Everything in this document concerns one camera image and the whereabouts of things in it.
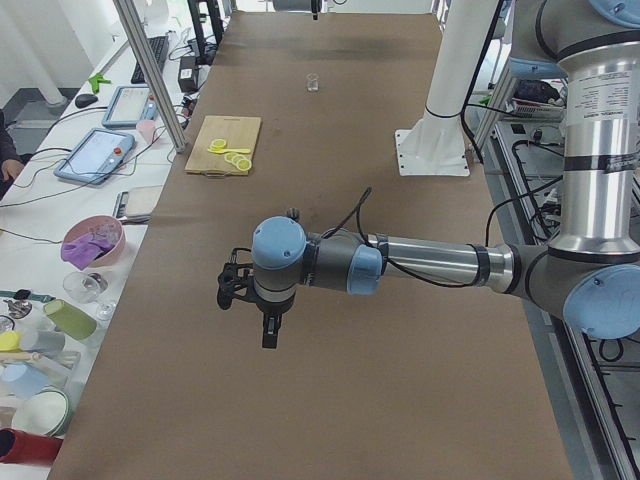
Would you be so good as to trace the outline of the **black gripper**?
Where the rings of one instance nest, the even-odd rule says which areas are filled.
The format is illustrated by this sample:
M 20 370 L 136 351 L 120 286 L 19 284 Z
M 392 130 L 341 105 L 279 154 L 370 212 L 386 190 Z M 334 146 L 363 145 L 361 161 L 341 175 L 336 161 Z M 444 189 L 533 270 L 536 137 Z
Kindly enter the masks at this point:
M 274 290 L 254 281 L 254 290 L 258 295 L 258 308 L 263 315 L 262 347 L 276 349 L 280 324 L 283 315 L 287 313 L 294 303 L 296 285 L 291 284 L 284 289 Z

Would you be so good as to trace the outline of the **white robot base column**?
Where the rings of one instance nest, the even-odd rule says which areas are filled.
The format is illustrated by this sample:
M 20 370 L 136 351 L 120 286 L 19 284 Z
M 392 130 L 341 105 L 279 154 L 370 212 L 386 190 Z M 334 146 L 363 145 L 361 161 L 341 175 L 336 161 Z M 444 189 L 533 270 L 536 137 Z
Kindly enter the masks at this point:
M 470 174 L 461 118 L 477 64 L 501 3 L 460 0 L 450 4 L 424 114 L 409 130 L 398 130 L 396 157 L 402 176 Z

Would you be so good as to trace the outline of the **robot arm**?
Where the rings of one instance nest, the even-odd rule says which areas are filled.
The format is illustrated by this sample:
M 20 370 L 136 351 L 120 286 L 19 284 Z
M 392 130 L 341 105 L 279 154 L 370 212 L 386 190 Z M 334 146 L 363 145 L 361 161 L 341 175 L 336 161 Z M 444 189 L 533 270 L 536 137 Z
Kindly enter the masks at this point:
M 545 246 L 447 244 L 332 230 L 272 217 L 253 235 L 249 288 L 277 344 L 298 285 L 370 295 L 400 271 L 447 288 L 518 296 L 600 339 L 639 327 L 639 247 L 630 237 L 639 161 L 639 5 L 520 1 L 514 52 L 568 77 L 561 225 Z

